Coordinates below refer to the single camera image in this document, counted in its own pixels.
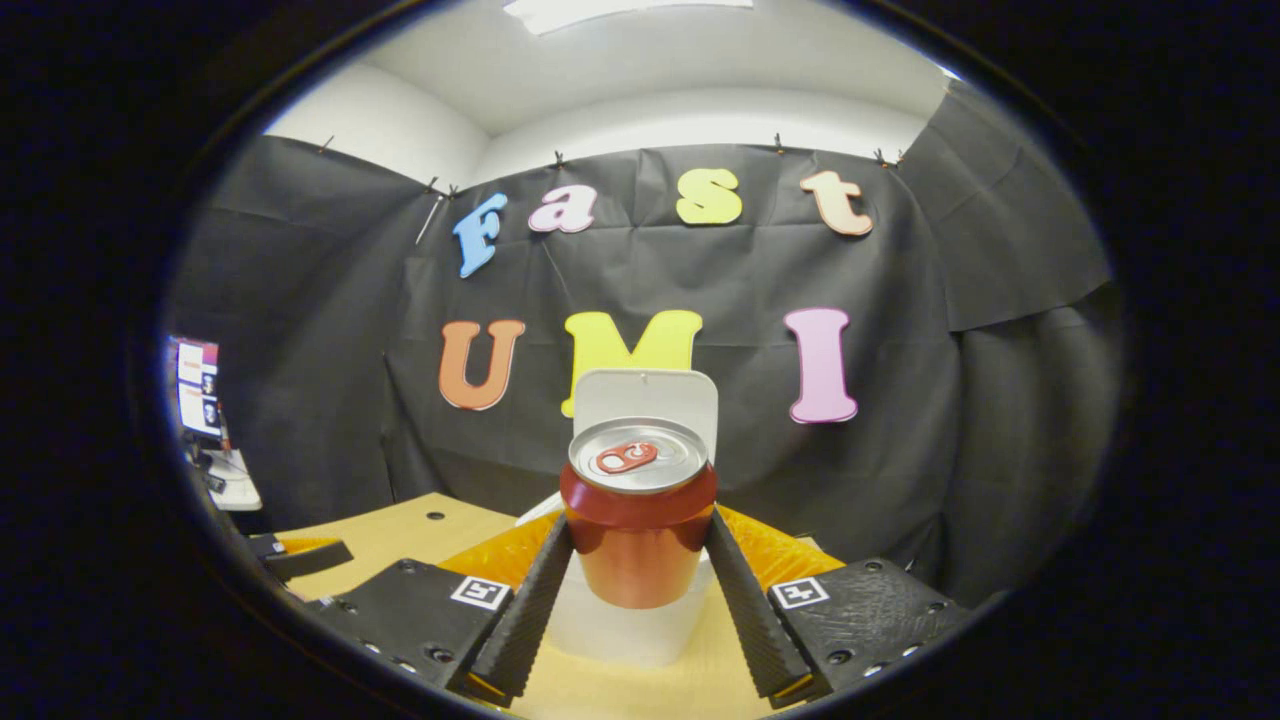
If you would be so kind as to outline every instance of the black curtain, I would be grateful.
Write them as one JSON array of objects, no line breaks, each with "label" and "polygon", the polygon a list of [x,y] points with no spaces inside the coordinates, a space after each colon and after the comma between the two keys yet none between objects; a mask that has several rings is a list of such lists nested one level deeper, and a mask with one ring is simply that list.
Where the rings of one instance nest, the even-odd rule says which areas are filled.
[{"label": "black curtain", "polygon": [[[740,218],[680,220],[676,181],[694,168],[736,174]],[[822,222],[799,184],[820,170],[861,187],[869,234]],[[566,184],[599,192],[594,224],[530,231]],[[1033,135],[963,85],[899,167],[669,147],[570,159],[452,200],[424,191],[264,137],[193,224],[177,329],[223,346],[227,418],[273,528],[426,492],[525,511],[554,492],[572,434],[566,318],[608,313],[634,348],[671,309],[703,318],[692,368],[719,388],[728,506],[846,560],[888,556],[966,603],[1024,579],[1088,506],[1115,415],[1117,292]],[[452,228],[495,192],[508,197],[495,255],[460,278]],[[782,318],[810,306],[850,318],[859,413],[845,423],[788,416],[799,355]],[[508,318],[526,331],[507,395],[453,407],[436,380],[442,327]],[[481,332],[472,382],[490,350]]]},{"label": "black curtain", "polygon": [[338,152],[255,138],[191,223],[177,333],[219,343],[229,434],[259,493],[253,529],[393,502],[381,451],[398,268],[435,197]]}]

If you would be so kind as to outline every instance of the red pull tab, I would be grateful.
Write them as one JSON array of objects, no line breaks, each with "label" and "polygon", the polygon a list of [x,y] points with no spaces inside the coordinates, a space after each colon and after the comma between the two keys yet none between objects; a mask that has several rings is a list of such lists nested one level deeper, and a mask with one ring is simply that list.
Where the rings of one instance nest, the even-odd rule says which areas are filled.
[{"label": "red pull tab", "polygon": [[648,442],[628,442],[611,447],[595,456],[595,466],[600,470],[617,475],[634,470],[641,465],[648,465],[658,459],[658,447]]}]

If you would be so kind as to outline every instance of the foam letter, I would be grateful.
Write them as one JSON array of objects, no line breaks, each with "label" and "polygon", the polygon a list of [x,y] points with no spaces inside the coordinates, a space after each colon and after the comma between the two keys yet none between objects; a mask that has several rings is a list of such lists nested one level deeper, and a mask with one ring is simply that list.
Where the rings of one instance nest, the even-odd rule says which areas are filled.
[{"label": "foam letter", "polygon": [[858,414],[858,404],[845,392],[845,361],[840,331],[849,315],[835,307],[805,307],[782,320],[800,346],[800,400],[791,406],[796,423],[841,423]]},{"label": "foam letter", "polygon": [[444,336],[444,352],[440,355],[440,395],[444,400],[463,410],[488,410],[507,395],[507,382],[511,379],[511,361],[516,354],[516,338],[524,334],[525,323],[520,320],[494,320],[489,323],[493,336],[493,355],[489,356],[489,377],[483,386],[467,382],[467,354],[471,340],[480,334],[480,325],[457,320],[440,329]]},{"label": "foam letter", "polygon": [[719,168],[698,168],[680,176],[676,214],[691,225],[723,225],[742,214],[742,199],[733,192],[737,177]]},{"label": "foam letter", "polygon": [[596,368],[645,368],[689,370],[694,361],[694,336],[703,329],[703,316],[691,310],[663,310],[649,319],[635,352],[618,334],[608,313],[577,313],[564,320],[573,336],[573,378],[568,400],[561,404],[566,418],[573,416],[573,388],[582,373]]},{"label": "foam letter", "polygon": [[543,196],[541,208],[529,217],[529,229],[534,232],[581,232],[591,227],[591,206],[595,205],[595,188],[585,184],[557,187]]},{"label": "foam letter", "polygon": [[492,246],[485,245],[484,241],[498,237],[498,228],[502,227],[502,222],[498,220],[497,210],[502,210],[506,206],[507,196],[495,192],[493,197],[481,202],[470,215],[453,225],[453,234],[458,236],[458,243],[462,246],[460,278],[465,278],[480,269],[480,265],[488,263],[493,258],[493,254],[497,252]]},{"label": "foam letter", "polygon": [[840,234],[867,234],[872,232],[870,215],[859,215],[849,204],[850,197],[861,197],[855,183],[840,182],[840,176],[823,170],[800,181],[800,188],[813,192],[818,201],[818,214],[827,227]]}]

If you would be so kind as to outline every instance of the computer screen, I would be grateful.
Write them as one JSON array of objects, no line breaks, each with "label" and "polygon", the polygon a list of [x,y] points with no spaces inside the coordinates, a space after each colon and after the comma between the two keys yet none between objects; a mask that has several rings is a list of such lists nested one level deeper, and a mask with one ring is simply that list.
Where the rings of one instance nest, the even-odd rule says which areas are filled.
[{"label": "computer screen", "polygon": [[218,343],[186,337],[170,338],[178,420],[197,437],[225,441],[218,404]]}]

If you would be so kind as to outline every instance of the wooden table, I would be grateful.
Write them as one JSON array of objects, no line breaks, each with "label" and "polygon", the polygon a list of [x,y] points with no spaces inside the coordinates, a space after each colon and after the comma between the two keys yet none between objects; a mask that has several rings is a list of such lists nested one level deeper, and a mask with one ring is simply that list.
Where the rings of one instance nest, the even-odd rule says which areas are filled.
[{"label": "wooden table", "polygon": [[[428,512],[444,518],[431,520]],[[349,591],[401,557],[440,562],[513,523],[509,515],[433,493],[276,537],[338,537],[355,556],[289,582],[289,588],[312,600]],[[755,694],[724,594],[712,583],[689,646],[672,665],[640,669],[585,660],[544,638],[529,687],[511,712],[530,720],[745,720],[773,710]]]}]

